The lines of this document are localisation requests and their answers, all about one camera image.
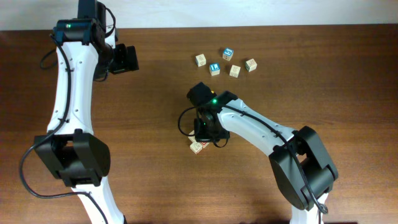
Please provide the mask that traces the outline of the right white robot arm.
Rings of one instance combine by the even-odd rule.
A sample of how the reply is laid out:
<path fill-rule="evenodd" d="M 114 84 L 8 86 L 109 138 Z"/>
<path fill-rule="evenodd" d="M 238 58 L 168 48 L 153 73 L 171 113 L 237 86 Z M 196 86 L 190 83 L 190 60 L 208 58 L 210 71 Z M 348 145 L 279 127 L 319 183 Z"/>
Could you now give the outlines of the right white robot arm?
<path fill-rule="evenodd" d="M 196 111 L 191 136 L 196 142 L 227 141 L 235 133 L 270 160 L 278 189 L 292 206 L 291 223 L 322 223 L 338 170 L 315 130 L 275 123 L 225 91 L 217 95 L 200 82 L 187 98 Z"/>

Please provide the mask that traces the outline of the plain wooden picture block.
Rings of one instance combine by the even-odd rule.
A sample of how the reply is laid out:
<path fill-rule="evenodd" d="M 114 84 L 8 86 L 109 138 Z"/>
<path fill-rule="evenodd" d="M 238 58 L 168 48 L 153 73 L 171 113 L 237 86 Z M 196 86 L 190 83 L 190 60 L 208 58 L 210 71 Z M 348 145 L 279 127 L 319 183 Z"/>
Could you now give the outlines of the plain wooden picture block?
<path fill-rule="evenodd" d="M 195 153 L 198 154 L 202 149 L 203 149 L 203 145 L 199 142 L 193 142 L 190 145 L 190 149 Z"/>

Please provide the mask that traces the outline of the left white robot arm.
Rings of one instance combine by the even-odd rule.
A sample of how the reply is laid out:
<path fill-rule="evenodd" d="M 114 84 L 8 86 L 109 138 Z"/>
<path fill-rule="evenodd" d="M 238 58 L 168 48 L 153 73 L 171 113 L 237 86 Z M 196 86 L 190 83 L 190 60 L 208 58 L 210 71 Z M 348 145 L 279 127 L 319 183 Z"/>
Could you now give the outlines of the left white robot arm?
<path fill-rule="evenodd" d="M 79 1 L 77 17 L 54 27 L 55 104 L 47 133 L 32 146 L 50 173 L 79 196 L 92 223 L 127 222 L 108 182 L 109 147 L 95 137 L 91 123 L 93 82 L 139 68 L 134 46 L 117 43 L 116 27 L 106 25 L 110 13 L 99 1 Z"/>

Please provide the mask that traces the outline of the red letter E block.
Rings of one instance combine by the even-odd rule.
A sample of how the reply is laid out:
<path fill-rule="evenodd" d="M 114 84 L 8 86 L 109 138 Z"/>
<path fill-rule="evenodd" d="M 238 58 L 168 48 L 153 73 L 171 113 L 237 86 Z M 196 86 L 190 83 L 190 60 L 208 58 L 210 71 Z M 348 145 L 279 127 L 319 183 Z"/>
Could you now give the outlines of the red letter E block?
<path fill-rule="evenodd" d="M 210 143 L 209 142 L 201 142 L 203 148 L 206 148 Z"/>

